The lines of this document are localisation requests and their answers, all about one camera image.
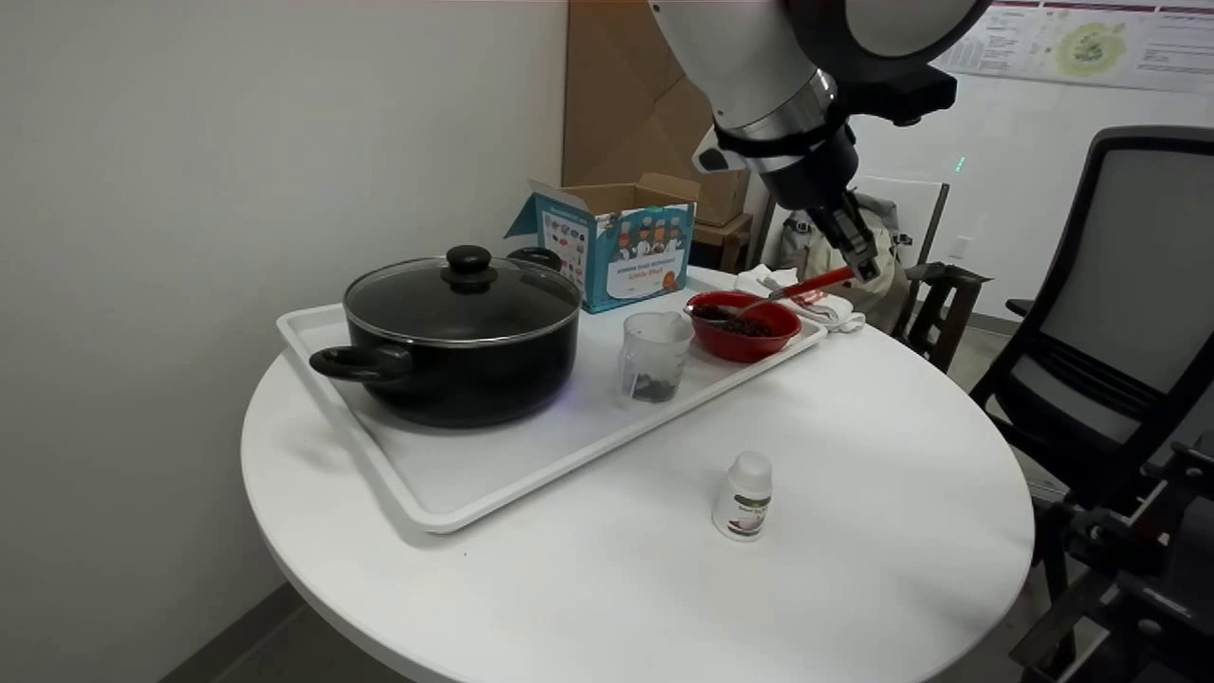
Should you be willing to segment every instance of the small glass cup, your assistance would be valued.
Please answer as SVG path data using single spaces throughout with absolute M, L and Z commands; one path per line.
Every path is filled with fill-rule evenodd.
M 692 320 L 678 311 L 635 311 L 623 322 L 620 398 L 666 401 L 678 392 Z

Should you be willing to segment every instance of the small white bottle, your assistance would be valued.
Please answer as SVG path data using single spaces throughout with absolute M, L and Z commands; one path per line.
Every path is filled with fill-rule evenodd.
M 757 450 L 735 454 L 714 506 L 714 523 L 731 540 L 757 540 L 771 506 L 771 462 Z

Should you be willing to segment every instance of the red bowl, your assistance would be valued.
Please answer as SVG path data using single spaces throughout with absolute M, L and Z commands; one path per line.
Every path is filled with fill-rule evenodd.
M 692 327 L 693 327 L 693 341 L 714 354 L 714 357 L 725 357 L 725 359 L 735 359 L 735 363 L 755 363 L 771 354 L 782 354 L 789 346 L 789 336 L 799 335 L 799 320 L 782 308 L 782 303 L 757 303 L 757 308 L 747 308 L 755 303 L 757 295 L 747 295 L 747 293 L 703 293 L 703 295 L 692 295 L 685 301 L 685 314 L 692 314 Z M 747 308 L 747 322 L 755 322 L 755 329 L 739 329 L 731 327 L 727 320 L 703 320 L 693 311 L 706 311 L 706 308 Z

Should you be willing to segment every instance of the blue box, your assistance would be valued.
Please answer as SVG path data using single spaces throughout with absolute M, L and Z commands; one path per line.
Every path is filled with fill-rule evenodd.
M 612 311 L 685 283 L 698 187 L 642 176 L 620 187 L 532 187 L 510 239 L 555 250 L 584 311 Z

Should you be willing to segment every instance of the white round table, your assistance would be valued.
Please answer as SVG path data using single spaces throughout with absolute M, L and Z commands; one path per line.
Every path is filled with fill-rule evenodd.
M 709 523 L 739 450 L 775 462 L 757 541 Z M 281 357 L 245 408 L 243 480 L 291 585 L 408 679 L 929 679 L 1009 611 L 1031 559 L 998 427 L 878 329 L 451 540 L 386 520 Z

